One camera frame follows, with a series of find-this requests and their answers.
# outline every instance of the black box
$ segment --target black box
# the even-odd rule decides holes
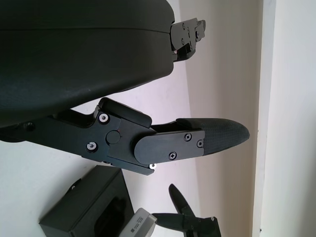
[[[118,237],[133,215],[122,170],[96,166],[39,224],[47,237]]]

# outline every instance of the screw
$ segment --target screw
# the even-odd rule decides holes
[[[174,160],[174,159],[176,159],[177,158],[177,154],[175,153],[175,152],[171,152],[170,154],[169,154],[169,159],[170,160]]]
[[[202,148],[203,145],[204,145],[203,140],[198,140],[198,142],[197,142],[197,147]]]
[[[184,140],[187,142],[190,141],[191,138],[192,138],[192,135],[190,133],[187,133],[186,135],[184,135]]]
[[[99,121],[100,122],[107,122],[109,120],[109,116],[107,114],[100,114]]]
[[[151,164],[149,165],[149,169],[156,169],[157,168],[157,164]]]
[[[35,130],[35,125],[32,122],[27,122],[23,125],[23,128],[27,131],[27,132],[32,132]]]
[[[97,144],[95,142],[89,142],[87,144],[88,151],[95,151],[97,149]]]

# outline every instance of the white wall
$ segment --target white wall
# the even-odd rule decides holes
[[[197,158],[203,217],[216,216],[225,237],[251,235],[258,109],[259,0],[180,0],[183,19],[206,20],[205,38],[186,62],[193,117],[244,124],[251,139]]]
[[[261,237],[316,233],[316,1],[277,0]]]
[[[274,27],[275,27],[275,12],[276,0],[263,0],[262,2],[262,21],[261,21],[261,47],[258,56],[260,60],[260,69],[258,76],[260,77],[260,93],[258,107],[258,139],[256,151],[255,165],[255,191],[253,204],[253,223],[252,236],[257,237],[261,229],[261,211],[262,197],[265,177],[265,159],[266,145],[268,133],[268,117],[270,108],[270,90],[271,90],[271,75],[272,75],[272,58],[273,58],[273,43],[274,43]]]

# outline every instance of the black plastic cover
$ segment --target black plastic cover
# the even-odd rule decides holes
[[[173,70],[166,0],[0,2],[0,127]]]
[[[248,129],[235,121],[223,118],[178,118],[189,129],[205,131],[204,156],[237,146],[250,137]]]

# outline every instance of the carbon fiber texture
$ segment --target carbon fiber texture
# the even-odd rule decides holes
[[[189,129],[205,131],[204,156],[237,146],[249,139],[242,124],[223,118],[179,118],[177,122]]]

